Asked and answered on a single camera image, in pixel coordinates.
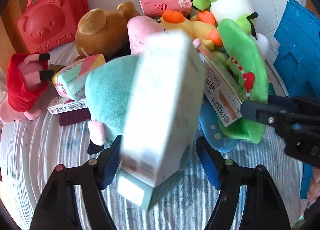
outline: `pink tissue box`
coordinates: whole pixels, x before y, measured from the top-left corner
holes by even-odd
[[[161,17],[166,10],[181,12],[187,17],[192,10],[191,0],[140,0],[140,6],[145,16]]]

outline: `wooden cabinet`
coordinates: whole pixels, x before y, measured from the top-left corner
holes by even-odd
[[[12,54],[28,52],[17,28],[26,6],[27,0],[9,0],[0,16],[0,68],[4,73]]]

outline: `green plush toy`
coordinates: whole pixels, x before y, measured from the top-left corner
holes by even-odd
[[[235,21],[248,35],[252,33],[251,27],[254,25],[252,16],[254,8],[250,0],[193,0],[193,5],[200,11],[209,10],[217,21],[217,24],[225,19]]]
[[[268,102],[268,76],[265,63],[260,55],[257,44],[241,27],[229,19],[224,19],[218,26],[223,45],[230,58],[227,61],[232,70],[233,77],[245,91],[245,81],[239,67],[232,58],[238,62],[243,71],[254,74],[253,87],[250,90],[250,101]],[[265,125],[241,118],[228,127],[224,127],[219,121],[221,131],[228,137],[246,139],[253,143],[259,143],[265,132]]]

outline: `brown teddy bear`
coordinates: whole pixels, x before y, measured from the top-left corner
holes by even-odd
[[[93,9],[79,21],[76,32],[78,59],[88,55],[103,54],[109,60],[113,54],[128,43],[128,21],[140,13],[132,2],[117,7],[116,12]]]

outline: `pink pig plush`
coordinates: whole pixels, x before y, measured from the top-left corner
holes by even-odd
[[[148,36],[156,32],[169,33],[163,25],[157,23],[151,17],[138,16],[131,18],[128,22],[131,54],[144,53]],[[197,49],[201,45],[201,40],[195,39],[193,45]]]
[[[4,124],[40,116],[41,110],[33,106],[54,74],[49,70],[49,59],[49,53],[18,53],[11,57],[7,71],[8,95],[0,106],[0,119]]]

